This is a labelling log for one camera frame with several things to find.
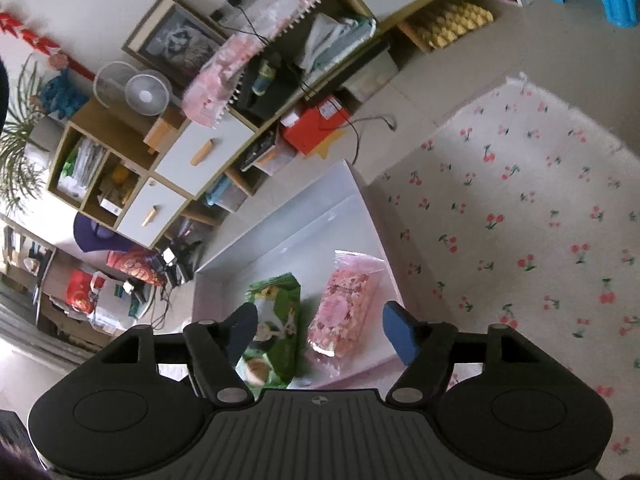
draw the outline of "white tray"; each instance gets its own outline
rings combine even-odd
[[[222,320],[244,303],[250,283],[292,272],[302,287],[301,326],[306,327],[335,269],[335,250],[378,257],[386,262],[386,272],[358,349],[340,377],[313,366],[291,387],[319,388],[389,361],[396,354],[382,330],[382,307],[389,300],[404,303],[360,188],[345,162],[335,164],[198,270],[193,320]]]

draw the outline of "white fan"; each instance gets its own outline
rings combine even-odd
[[[95,75],[95,98],[106,108],[123,103],[127,83],[137,74],[138,70],[124,61],[113,61],[106,64]]]
[[[171,83],[161,73],[145,70],[133,76],[125,87],[127,104],[139,114],[159,115],[171,100]]]

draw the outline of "framed picture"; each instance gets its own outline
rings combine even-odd
[[[122,49],[182,90],[225,41],[215,22],[182,1],[158,0]]]

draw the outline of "wooden drawer handle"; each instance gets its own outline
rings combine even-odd
[[[155,205],[151,208],[151,211],[149,211],[149,214],[146,215],[146,218],[142,221],[142,227],[148,226],[153,221],[153,219],[156,217],[157,214],[158,214],[158,206]]]
[[[205,158],[207,158],[207,155],[209,155],[209,153],[211,153],[211,150],[213,150],[213,145],[215,142],[216,139],[209,139],[207,142],[205,142],[204,145],[198,150],[198,153],[193,155],[193,158],[191,159],[191,165],[197,166]]]

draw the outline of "red box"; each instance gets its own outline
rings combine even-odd
[[[335,97],[330,97],[305,111],[282,136],[299,152],[308,155],[350,117],[346,108]]]

